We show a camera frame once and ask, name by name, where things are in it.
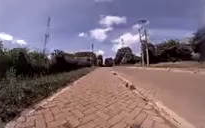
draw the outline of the grass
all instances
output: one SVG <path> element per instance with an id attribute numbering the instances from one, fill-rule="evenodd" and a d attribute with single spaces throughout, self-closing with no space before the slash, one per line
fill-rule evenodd
<path id="1" fill-rule="evenodd" d="M 14 76 L 10 76 L 0 82 L 0 117 L 5 123 L 11 121 L 25 108 L 52 95 L 93 69 L 82 68 L 35 79 L 17 80 Z"/>

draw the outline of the brick sidewalk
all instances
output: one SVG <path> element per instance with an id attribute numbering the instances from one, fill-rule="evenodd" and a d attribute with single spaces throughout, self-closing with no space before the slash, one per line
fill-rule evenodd
<path id="1" fill-rule="evenodd" d="M 125 88 L 109 68 L 98 68 L 7 127 L 130 128 L 133 125 L 170 128 L 146 101 Z"/>

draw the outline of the curb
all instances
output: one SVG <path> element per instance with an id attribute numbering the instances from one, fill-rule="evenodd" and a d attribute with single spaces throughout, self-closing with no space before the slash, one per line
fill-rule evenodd
<path id="1" fill-rule="evenodd" d="M 139 91 L 138 88 L 134 86 L 134 84 L 124 77 L 122 77 L 118 72 L 113 71 L 112 69 L 110 70 L 113 75 L 116 75 L 127 87 L 128 89 L 134 91 L 135 93 L 139 94 L 140 97 L 149 103 L 153 105 L 153 108 L 167 121 L 169 121 L 172 125 L 174 125 L 177 128 L 195 128 L 192 124 L 187 122 L 185 119 L 182 117 L 178 116 L 175 112 L 172 110 L 168 109 L 166 106 L 164 106 L 161 102 L 159 101 L 154 101 L 153 99 L 145 96 L 143 93 Z"/>
<path id="2" fill-rule="evenodd" d="M 182 68 L 153 68 L 153 67 L 128 67 L 136 69 L 145 69 L 145 70 L 159 70 L 159 71 L 169 71 L 169 72 L 181 72 L 181 73 L 191 73 L 191 74 L 202 74 L 205 75 L 205 71 L 202 69 L 182 69 Z"/>

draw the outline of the blue sky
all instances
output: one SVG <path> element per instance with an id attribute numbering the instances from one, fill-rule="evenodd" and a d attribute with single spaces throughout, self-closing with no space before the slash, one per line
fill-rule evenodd
<path id="1" fill-rule="evenodd" d="M 41 49 L 48 16 L 49 51 L 85 51 L 94 42 L 95 52 L 114 56 L 121 38 L 139 52 L 139 18 L 149 20 L 153 43 L 189 37 L 204 23 L 205 0 L 0 0 L 0 39 Z"/>

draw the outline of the asphalt road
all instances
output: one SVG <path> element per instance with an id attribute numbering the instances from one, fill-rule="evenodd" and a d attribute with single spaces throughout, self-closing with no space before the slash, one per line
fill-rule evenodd
<path id="1" fill-rule="evenodd" d="M 136 86 L 156 90 L 156 98 L 198 128 L 205 128 L 205 75 L 114 67 Z"/>

